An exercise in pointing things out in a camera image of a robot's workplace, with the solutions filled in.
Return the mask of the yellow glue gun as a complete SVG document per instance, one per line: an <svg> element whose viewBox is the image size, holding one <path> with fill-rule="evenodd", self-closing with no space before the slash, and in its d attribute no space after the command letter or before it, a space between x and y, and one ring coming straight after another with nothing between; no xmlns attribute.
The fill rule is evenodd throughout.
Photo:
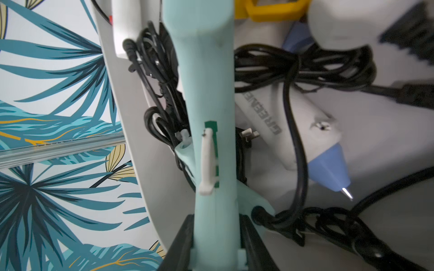
<svg viewBox="0 0 434 271"><path fill-rule="evenodd" d="M288 3L259 6L258 1L234 1L234 19L250 19L257 23L299 21L308 11L311 1L299 0Z"/></svg>

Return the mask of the white glue gun orange trigger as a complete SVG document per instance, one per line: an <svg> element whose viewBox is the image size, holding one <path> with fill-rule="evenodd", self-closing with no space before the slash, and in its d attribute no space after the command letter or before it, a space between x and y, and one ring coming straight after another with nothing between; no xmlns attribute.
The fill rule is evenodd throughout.
<svg viewBox="0 0 434 271"><path fill-rule="evenodd" d="M428 58L434 50L434 23L423 1L311 1L310 33L326 50L351 50L371 42L409 48Z"/></svg>

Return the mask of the white glue gun red switch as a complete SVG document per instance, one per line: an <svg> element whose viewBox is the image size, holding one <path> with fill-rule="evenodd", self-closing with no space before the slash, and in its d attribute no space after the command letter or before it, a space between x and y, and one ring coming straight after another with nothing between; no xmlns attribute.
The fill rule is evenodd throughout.
<svg viewBox="0 0 434 271"><path fill-rule="evenodd" d="M112 0L111 9L115 54L128 59L123 42L135 40L142 29L141 3L139 0Z"/></svg>

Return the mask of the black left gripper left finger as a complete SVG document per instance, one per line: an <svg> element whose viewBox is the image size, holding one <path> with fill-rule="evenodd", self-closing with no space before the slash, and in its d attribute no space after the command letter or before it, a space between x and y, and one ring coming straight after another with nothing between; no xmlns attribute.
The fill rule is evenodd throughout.
<svg viewBox="0 0 434 271"><path fill-rule="evenodd" d="M194 215L187 215L158 271L189 271Z"/></svg>

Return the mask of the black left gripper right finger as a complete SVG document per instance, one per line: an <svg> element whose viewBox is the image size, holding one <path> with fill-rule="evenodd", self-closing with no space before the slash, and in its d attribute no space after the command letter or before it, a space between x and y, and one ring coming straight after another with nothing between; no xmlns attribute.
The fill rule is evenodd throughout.
<svg viewBox="0 0 434 271"><path fill-rule="evenodd" d="M247 215L240 214L241 248L248 271L279 271L260 235Z"/></svg>

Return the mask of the small mint glue gun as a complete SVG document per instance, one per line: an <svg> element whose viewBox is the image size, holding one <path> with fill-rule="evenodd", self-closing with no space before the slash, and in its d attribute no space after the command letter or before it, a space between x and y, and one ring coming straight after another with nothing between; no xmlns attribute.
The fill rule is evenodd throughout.
<svg viewBox="0 0 434 271"><path fill-rule="evenodd" d="M191 131L196 186L190 271L247 271L236 177L234 3L165 1Z"/></svg>

